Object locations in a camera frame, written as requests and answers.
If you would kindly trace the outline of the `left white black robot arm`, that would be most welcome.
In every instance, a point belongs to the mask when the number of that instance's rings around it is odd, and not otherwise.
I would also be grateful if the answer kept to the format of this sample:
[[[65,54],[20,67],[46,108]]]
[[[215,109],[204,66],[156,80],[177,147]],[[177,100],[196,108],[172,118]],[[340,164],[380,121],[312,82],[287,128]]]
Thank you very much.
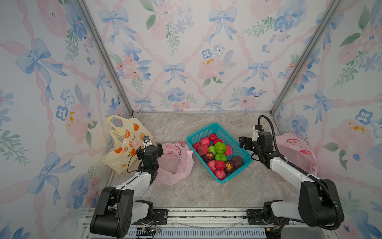
[[[135,175],[116,187],[105,187],[100,194],[91,223],[90,233],[124,238],[132,224],[154,223],[154,206],[135,197],[151,185],[158,175],[161,144],[147,143],[136,151],[141,160]]]

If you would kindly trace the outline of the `pink printed plastic bag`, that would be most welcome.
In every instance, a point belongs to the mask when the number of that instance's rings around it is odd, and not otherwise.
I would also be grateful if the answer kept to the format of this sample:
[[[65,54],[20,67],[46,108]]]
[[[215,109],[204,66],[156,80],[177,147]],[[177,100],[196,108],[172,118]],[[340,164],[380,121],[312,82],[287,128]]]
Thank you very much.
[[[304,171],[316,176],[318,170],[317,158],[313,149],[302,138],[288,132],[276,137],[279,151],[286,159]]]

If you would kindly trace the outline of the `green crinkled toy vegetable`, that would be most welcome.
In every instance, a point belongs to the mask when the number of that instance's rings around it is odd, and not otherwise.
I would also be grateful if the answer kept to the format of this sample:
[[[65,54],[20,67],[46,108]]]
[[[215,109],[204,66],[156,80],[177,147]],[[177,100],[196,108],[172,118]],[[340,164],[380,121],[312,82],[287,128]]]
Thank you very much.
[[[209,152],[213,153],[214,155],[216,155],[216,150],[214,148],[213,145],[209,146]]]

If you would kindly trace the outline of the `green apple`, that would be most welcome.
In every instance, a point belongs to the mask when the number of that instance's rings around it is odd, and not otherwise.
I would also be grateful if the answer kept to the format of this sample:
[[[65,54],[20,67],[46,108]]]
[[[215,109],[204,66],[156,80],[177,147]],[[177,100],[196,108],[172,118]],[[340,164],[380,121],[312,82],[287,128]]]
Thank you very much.
[[[216,161],[223,161],[223,162],[226,162],[227,161],[227,156],[225,154],[221,154],[221,153],[217,153],[215,155],[215,160]]]

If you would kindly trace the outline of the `green toy pear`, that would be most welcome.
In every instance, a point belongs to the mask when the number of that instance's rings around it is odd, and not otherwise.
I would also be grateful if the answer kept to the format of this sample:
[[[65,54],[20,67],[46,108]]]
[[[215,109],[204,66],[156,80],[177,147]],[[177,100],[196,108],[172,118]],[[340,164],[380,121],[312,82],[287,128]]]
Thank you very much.
[[[222,142],[217,142],[214,145],[214,150],[216,151],[217,154],[225,154],[227,151],[227,145]]]

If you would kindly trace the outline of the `yellow knotted plastic bag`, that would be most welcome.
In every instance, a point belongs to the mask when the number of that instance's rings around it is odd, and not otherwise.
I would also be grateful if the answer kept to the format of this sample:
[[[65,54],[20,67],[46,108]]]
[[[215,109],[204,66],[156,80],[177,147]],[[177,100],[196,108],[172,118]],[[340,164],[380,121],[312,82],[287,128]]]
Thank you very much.
[[[143,138],[152,137],[152,134],[136,118],[126,119],[118,115],[108,118],[112,127],[109,136],[113,146],[106,148],[106,154],[101,159],[102,163],[109,166],[116,174],[121,175],[138,160],[136,151],[145,146]]]

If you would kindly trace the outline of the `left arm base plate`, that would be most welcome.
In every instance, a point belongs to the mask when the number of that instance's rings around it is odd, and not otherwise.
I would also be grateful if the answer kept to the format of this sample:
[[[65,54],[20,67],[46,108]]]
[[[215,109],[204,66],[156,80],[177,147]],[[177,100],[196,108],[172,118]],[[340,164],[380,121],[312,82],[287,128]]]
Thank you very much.
[[[148,218],[138,220],[133,225],[135,226],[165,226],[168,221],[168,213],[167,209],[154,209],[152,213],[149,213]]]

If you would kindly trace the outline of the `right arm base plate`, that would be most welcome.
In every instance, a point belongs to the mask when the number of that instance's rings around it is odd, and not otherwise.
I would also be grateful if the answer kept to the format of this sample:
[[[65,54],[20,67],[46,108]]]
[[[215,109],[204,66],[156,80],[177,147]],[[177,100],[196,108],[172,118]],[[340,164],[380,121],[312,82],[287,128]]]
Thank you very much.
[[[246,215],[243,216],[244,220],[247,220],[251,226],[277,226],[286,218],[276,217],[271,211],[264,209],[247,209]]]

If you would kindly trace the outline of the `dark red apple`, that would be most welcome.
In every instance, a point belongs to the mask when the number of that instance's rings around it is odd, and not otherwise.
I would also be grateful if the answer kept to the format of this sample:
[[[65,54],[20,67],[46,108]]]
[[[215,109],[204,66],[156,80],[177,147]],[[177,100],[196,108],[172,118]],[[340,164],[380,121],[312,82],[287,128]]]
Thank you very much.
[[[215,160],[214,154],[212,152],[208,152],[202,156],[202,159],[205,163],[209,163],[210,161]]]

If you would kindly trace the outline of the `dark purple round fruit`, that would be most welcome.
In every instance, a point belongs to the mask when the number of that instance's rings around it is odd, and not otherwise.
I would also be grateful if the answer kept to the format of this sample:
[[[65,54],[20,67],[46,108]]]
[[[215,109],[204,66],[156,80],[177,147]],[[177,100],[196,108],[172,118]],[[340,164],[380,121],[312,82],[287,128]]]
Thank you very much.
[[[233,163],[233,166],[235,169],[238,169],[242,166],[243,164],[243,158],[240,157],[240,156],[234,156],[232,159],[231,159],[231,162]]]

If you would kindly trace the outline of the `teal plastic mesh basket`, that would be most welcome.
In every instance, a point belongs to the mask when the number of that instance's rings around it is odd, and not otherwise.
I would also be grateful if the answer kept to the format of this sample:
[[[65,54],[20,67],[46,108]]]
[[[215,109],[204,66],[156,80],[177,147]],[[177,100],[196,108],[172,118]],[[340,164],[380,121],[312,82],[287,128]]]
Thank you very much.
[[[232,147],[233,155],[228,156],[227,160],[231,160],[234,156],[240,156],[243,158],[243,164],[238,169],[234,170],[233,173],[228,174],[223,180],[219,180],[215,176],[215,174],[208,167],[207,163],[204,162],[202,157],[197,153],[197,150],[193,147],[194,143],[199,142],[202,138],[207,137],[212,133],[216,134],[219,139],[223,140],[224,143],[228,143],[228,145]],[[239,142],[230,133],[228,133],[220,124],[216,122],[211,123],[197,130],[196,132],[192,133],[190,136],[187,137],[186,142],[188,146],[192,148],[194,154],[199,159],[199,161],[204,165],[204,167],[207,169],[210,175],[215,179],[216,182],[220,184],[224,184],[225,182],[233,179],[240,172],[246,169],[252,162],[251,154],[247,152],[245,149],[240,148]]]

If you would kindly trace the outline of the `pink crinkled toy ball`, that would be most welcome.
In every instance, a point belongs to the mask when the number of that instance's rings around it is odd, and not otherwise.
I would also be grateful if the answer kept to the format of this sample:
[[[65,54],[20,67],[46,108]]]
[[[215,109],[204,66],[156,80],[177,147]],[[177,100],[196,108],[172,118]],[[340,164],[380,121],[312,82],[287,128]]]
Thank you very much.
[[[224,153],[226,156],[230,156],[233,154],[233,149],[230,145],[226,145],[226,151]]]

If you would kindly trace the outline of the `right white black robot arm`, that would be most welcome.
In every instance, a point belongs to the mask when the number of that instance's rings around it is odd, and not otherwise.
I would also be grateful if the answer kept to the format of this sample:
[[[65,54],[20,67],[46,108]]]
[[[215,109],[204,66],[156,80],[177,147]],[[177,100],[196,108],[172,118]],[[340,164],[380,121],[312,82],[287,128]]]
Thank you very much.
[[[262,212],[255,214],[255,217],[267,224],[284,219],[325,230],[340,228],[344,213],[334,182],[319,179],[285,158],[277,147],[275,136],[269,132],[259,132],[257,140],[240,137],[239,145],[252,151],[264,166],[279,174],[299,191],[297,203],[268,201],[264,203]]]

